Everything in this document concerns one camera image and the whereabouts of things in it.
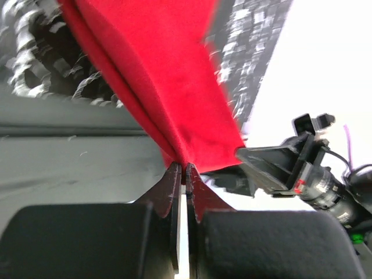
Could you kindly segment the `red t shirt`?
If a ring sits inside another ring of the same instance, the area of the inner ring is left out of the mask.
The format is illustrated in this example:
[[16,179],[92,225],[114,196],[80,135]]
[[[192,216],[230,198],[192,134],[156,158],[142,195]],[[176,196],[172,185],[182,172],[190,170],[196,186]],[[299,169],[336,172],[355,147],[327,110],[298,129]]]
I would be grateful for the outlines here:
[[62,1],[94,66],[159,145],[199,171],[238,164],[243,141],[203,41],[217,1]]

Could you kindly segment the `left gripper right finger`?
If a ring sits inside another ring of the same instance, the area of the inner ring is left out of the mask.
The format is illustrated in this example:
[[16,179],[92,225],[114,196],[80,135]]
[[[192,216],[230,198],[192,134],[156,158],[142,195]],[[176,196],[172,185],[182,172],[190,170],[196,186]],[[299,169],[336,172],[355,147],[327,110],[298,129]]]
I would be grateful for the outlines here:
[[341,225],[315,211],[237,211],[185,172],[191,278],[365,278]]

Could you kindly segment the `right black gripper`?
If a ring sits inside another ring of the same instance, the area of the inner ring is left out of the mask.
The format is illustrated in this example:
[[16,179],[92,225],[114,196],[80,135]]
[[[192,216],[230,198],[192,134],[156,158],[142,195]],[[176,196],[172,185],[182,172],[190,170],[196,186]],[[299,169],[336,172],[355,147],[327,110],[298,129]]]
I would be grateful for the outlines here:
[[239,148],[236,157],[255,167],[225,167],[203,175],[232,194],[254,197],[261,189],[274,198],[289,198],[296,195],[295,185],[306,163],[319,166],[329,150],[329,140],[304,133],[281,146]]

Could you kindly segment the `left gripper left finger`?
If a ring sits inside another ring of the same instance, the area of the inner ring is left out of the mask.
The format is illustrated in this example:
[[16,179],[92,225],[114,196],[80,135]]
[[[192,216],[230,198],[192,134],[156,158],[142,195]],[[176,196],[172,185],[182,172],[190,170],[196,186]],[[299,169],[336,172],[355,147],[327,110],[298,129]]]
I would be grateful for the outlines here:
[[2,278],[173,278],[182,168],[133,203],[35,205],[1,236]]

